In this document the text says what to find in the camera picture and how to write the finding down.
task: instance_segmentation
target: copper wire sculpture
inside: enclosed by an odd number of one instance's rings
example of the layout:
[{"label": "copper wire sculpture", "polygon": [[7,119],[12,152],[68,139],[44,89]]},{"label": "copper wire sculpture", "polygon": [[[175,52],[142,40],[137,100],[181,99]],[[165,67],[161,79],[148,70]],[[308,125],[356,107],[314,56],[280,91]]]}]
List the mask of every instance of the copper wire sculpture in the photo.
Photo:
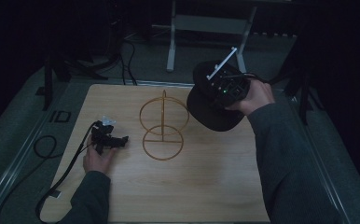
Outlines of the copper wire sculpture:
[{"label": "copper wire sculpture", "polygon": [[[147,128],[145,126],[145,124],[143,123],[142,121],[142,113],[143,113],[143,110],[145,109],[145,107],[153,102],[157,102],[157,101],[161,101],[161,110],[160,110],[160,125],[155,125],[154,127],[152,128]],[[171,102],[175,102],[177,104],[179,104],[180,106],[182,106],[186,112],[187,112],[187,120],[186,122],[183,124],[183,126],[180,127],[180,129],[176,129],[174,126],[171,126],[171,125],[167,125],[165,124],[165,101],[171,101]],[[163,91],[162,92],[162,96],[161,97],[157,97],[157,98],[154,98],[154,99],[151,99],[150,101],[148,101],[147,103],[145,103],[142,108],[140,109],[140,113],[139,113],[139,120],[140,120],[140,123],[142,124],[142,126],[147,130],[147,132],[145,133],[145,136],[143,137],[143,149],[145,150],[145,153],[151,157],[152,159],[155,159],[155,160],[158,160],[158,161],[167,161],[167,160],[170,160],[170,159],[173,159],[174,157],[176,157],[180,152],[181,150],[183,149],[183,145],[184,145],[184,138],[183,138],[183,135],[181,134],[181,131],[187,126],[188,124],[188,121],[189,121],[189,112],[187,110],[187,107],[185,104],[183,104],[180,100],[176,99],[176,98],[173,98],[173,97],[168,97],[166,96],[166,91]],[[173,130],[172,132],[170,133],[166,133],[165,132],[165,127],[166,128],[170,128],[171,130]],[[160,133],[159,132],[154,132],[153,130],[157,129],[157,128],[160,128]],[[153,133],[154,135],[160,135],[161,138],[160,140],[152,140],[152,139],[146,139],[147,135],[149,133]],[[168,135],[173,135],[173,134],[179,134],[180,137],[181,137],[181,141],[169,141],[169,140],[165,140],[165,136],[168,136]],[[180,143],[181,146],[180,148],[178,149],[178,151],[170,156],[170,157],[166,157],[166,158],[159,158],[159,157],[156,157],[156,156],[153,156],[150,152],[148,152],[148,150],[145,148],[145,142],[161,142],[161,143],[173,143],[173,144],[176,144],[176,143]]]}]

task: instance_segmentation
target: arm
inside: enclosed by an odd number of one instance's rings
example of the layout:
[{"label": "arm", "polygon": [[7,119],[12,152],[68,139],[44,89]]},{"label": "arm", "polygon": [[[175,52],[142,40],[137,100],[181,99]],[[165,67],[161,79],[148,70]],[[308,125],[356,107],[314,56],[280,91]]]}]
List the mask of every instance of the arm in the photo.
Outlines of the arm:
[{"label": "arm", "polygon": [[313,167],[310,146],[293,126],[290,111],[275,104],[270,85],[251,81],[247,97],[228,109],[249,119],[256,161],[272,223],[340,223]]},{"label": "arm", "polygon": [[112,148],[107,155],[99,155],[89,138],[83,163],[86,175],[72,197],[72,209],[60,223],[107,223],[110,178],[105,174],[114,153]]}]

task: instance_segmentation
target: person's left hand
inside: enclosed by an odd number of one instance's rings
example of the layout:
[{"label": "person's left hand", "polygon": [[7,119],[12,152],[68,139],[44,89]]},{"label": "person's left hand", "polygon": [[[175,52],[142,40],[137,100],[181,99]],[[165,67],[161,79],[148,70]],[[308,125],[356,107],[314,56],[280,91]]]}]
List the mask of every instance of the person's left hand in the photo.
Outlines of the person's left hand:
[{"label": "person's left hand", "polygon": [[85,172],[99,171],[107,175],[108,169],[116,151],[116,148],[110,148],[107,154],[99,155],[99,153],[95,150],[94,144],[92,143],[91,136],[89,136],[87,154],[84,156],[83,162]]}]

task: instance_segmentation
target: hand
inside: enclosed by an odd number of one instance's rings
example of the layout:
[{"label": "hand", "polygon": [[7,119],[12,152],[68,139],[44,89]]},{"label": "hand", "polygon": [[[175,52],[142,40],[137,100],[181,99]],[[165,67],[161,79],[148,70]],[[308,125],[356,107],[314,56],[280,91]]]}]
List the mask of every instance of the hand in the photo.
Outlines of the hand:
[{"label": "hand", "polygon": [[275,103],[270,84],[251,79],[250,90],[246,98],[226,107],[228,110],[239,110],[245,116],[249,116],[255,110],[268,104]]},{"label": "hand", "polygon": [[110,167],[111,160],[113,159],[116,150],[116,148],[111,148],[106,155],[99,155],[94,148],[90,136],[88,138],[87,154],[84,156],[83,162],[85,172],[99,171],[107,175],[108,168]]}]

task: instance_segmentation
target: wooden tabletop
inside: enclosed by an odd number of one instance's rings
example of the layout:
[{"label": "wooden tabletop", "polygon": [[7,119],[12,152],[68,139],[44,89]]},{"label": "wooden tabletop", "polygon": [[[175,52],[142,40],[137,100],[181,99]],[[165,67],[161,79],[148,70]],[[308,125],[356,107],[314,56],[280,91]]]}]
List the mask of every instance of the wooden tabletop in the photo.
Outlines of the wooden tabletop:
[{"label": "wooden tabletop", "polygon": [[[256,167],[254,134],[247,119],[234,129],[218,133],[205,128],[177,102],[183,104],[190,88],[92,85],[77,118],[75,128],[62,157],[56,183],[73,158],[87,129],[102,116],[117,123],[112,135],[129,136],[126,147],[115,156],[111,171],[110,222],[247,222],[269,221],[262,200]],[[141,108],[147,104],[141,118],[144,126],[160,133],[161,109],[164,109],[165,142],[145,142],[161,139],[148,133],[140,122]],[[81,154],[71,173],[58,187],[57,198],[48,197],[41,212],[47,222],[58,221],[70,210],[70,200],[85,172]]]}]

